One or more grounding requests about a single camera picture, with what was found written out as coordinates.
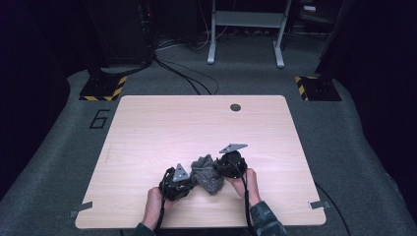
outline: hazard tape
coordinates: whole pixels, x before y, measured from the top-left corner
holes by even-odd
[[[119,84],[117,85],[116,90],[113,92],[111,96],[80,96],[80,100],[116,100],[119,97],[120,92],[122,92],[122,88],[125,85],[127,77],[123,77],[120,79]]]
[[[306,94],[303,84],[301,83],[302,79],[312,79],[315,80],[317,77],[295,77],[295,83],[297,83],[298,91],[300,92],[301,98],[303,100],[309,100],[309,97]]]

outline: hand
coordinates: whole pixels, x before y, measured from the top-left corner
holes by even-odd
[[[174,206],[175,203],[178,201],[165,201],[164,208],[165,210],[168,210]],[[160,215],[160,207],[162,204],[162,195],[159,192],[159,189],[157,187],[153,187],[148,190],[148,200],[147,200],[147,206],[145,208],[145,215],[144,219],[142,220],[142,224],[149,228],[150,230],[153,230],[156,225],[157,221],[159,220]]]
[[[246,174],[243,174],[243,178],[246,181],[248,192],[249,192],[249,207],[257,204],[261,201],[260,192],[258,189],[257,173],[254,169],[248,168]],[[224,178],[227,180],[236,190],[237,194],[245,199],[245,186],[243,185],[242,179],[237,178]]]

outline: gray carpet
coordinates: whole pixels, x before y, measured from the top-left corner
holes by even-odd
[[[229,38],[219,42],[215,64],[208,65],[209,46],[187,46],[156,52],[172,61],[205,73],[219,83],[217,94],[280,94],[287,99],[313,177],[339,207],[351,235],[417,235],[394,182],[366,142],[349,92],[337,81],[342,101],[303,101],[295,76],[314,76],[324,46],[322,39],[292,35],[283,52],[285,68],[277,69],[270,37]],[[172,65],[199,80],[211,91],[215,82]],[[113,68],[123,71],[127,68]],[[116,101],[80,101],[87,72],[68,78],[71,95],[53,129],[25,171],[0,204],[0,235],[120,235],[114,230],[80,230],[70,210],[83,200]],[[182,78],[156,63],[129,76],[121,95],[196,94]],[[98,109],[109,109],[103,129],[89,129]],[[323,201],[328,198],[319,190]],[[290,235],[347,235],[335,207],[326,210],[322,226],[288,227]],[[165,235],[239,235],[239,229],[163,231]],[[125,229],[130,235],[132,229]]]

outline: table top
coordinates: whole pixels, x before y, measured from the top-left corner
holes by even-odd
[[[232,111],[231,104],[241,110]],[[78,228],[134,228],[148,189],[181,163],[191,172],[200,156],[221,157],[229,144],[258,175],[261,198],[284,225],[321,225],[319,201],[288,105],[280,95],[128,95],[113,118],[84,203]],[[214,196],[195,187],[167,211],[165,228],[247,226],[244,201],[224,181]]]

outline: crumpled cloth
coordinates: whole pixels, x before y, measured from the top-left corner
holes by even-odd
[[[210,195],[215,195],[223,187],[224,178],[213,168],[211,155],[200,157],[191,164],[191,178],[195,185],[201,185]]]

